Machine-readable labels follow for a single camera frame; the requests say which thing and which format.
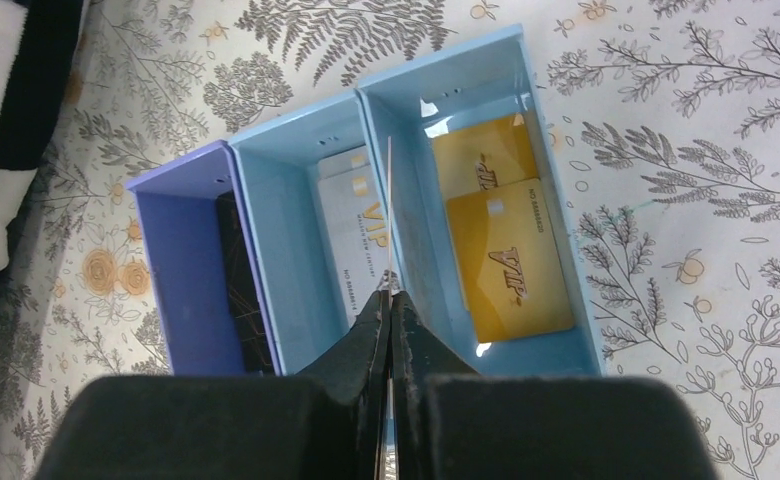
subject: blue plastic box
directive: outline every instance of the blue plastic box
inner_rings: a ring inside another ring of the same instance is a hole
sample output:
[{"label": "blue plastic box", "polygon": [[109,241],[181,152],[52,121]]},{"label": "blue plastic box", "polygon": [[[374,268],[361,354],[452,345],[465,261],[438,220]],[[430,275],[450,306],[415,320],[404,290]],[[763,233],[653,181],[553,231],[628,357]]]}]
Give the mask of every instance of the blue plastic box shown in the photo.
[{"label": "blue plastic box", "polygon": [[[362,99],[372,137],[379,183],[386,190],[387,138],[393,144],[393,225],[401,279],[430,328],[482,373],[509,375],[598,374],[598,332],[582,295],[578,248],[563,215],[566,202],[541,128],[522,28],[443,50],[363,79]],[[576,327],[488,345],[476,341],[464,308],[449,227],[426,129],[450,132],[522,114],[529,130],[549,215],[566,277]]]},{"label": "blue plastic box", "polygon": [[365,125],[355,93],[348,92],[229,141],[281,373],[298,372],[349,330],[317,192],[317,163],[365,145]]},{"label": "blue plastic box", "polygon": [[228,310],[215,209],[216,199],[232,189],[267,336],[270,332],[236,178],[234,155],[228,144],[218,141],[127,183],[137,200],[161,326],[176,375],[247,373]]}]

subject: table surface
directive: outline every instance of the table surface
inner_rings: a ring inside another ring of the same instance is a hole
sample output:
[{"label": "table surface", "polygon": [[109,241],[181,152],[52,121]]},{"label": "table surface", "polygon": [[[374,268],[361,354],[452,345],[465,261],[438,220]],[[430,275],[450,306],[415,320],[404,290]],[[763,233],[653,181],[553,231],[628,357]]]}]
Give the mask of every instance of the table surface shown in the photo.
[{"label": "table surface", "polygon": [[724,477],[780,478],[780,2],[757,0],[94,5],[1,309],[0,478],[93,378],[167,373],[128,178],[516,22],[608,373],[677,389]]}]

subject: thin needle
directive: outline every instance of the thin needle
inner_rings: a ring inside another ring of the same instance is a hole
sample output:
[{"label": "thin needle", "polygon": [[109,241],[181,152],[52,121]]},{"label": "thin needle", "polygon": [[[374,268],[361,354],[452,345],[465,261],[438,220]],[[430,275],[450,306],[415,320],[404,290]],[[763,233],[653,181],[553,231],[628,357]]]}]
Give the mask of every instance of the thin needle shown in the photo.
[{"label": "thin needle", "polygon": [[393,306],[393,137],[387,137],[387,289]]}]

